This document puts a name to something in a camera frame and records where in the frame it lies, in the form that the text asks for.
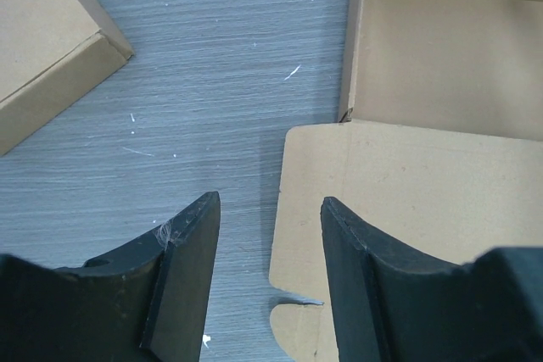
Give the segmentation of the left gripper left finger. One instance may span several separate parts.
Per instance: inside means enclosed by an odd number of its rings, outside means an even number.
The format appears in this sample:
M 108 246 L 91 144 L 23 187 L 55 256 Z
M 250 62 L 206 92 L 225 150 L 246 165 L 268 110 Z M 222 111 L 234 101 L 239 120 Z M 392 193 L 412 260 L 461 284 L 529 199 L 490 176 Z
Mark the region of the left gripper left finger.
M 4 254 L 2 360 L 198 360 L 220 222 L 220 196 L 207 192 L 79 268 Z

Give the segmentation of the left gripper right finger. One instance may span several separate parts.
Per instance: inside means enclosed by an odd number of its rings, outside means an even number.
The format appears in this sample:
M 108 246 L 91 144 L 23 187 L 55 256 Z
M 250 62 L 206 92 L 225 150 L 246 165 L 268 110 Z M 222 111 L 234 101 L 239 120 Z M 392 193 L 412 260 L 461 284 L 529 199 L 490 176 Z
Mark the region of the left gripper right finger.
M 541 248 L 493 248 L 456 265 L 334 197 L 322 202 L 321 225 L 340 360 L 541 360 Z

